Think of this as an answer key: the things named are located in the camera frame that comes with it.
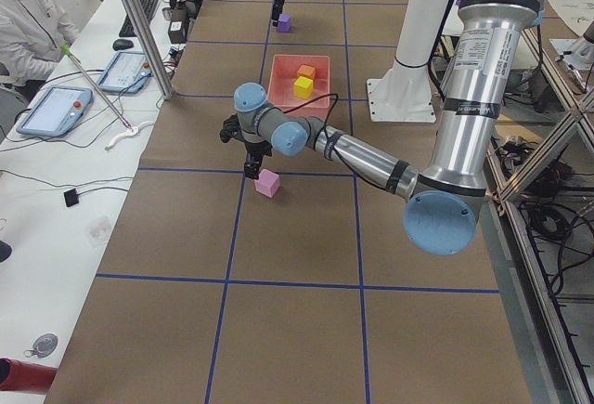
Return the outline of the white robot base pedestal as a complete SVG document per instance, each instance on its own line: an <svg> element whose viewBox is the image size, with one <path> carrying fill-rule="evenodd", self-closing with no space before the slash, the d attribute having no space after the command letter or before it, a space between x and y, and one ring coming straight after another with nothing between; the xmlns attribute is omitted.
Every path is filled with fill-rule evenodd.
<svg viewBox="0 0 594 404"><path fill-rule="evenodd" d="M372 121L435 122L428 63L448 12L449 0L408 0L392 68L367 80Z"/></svg>

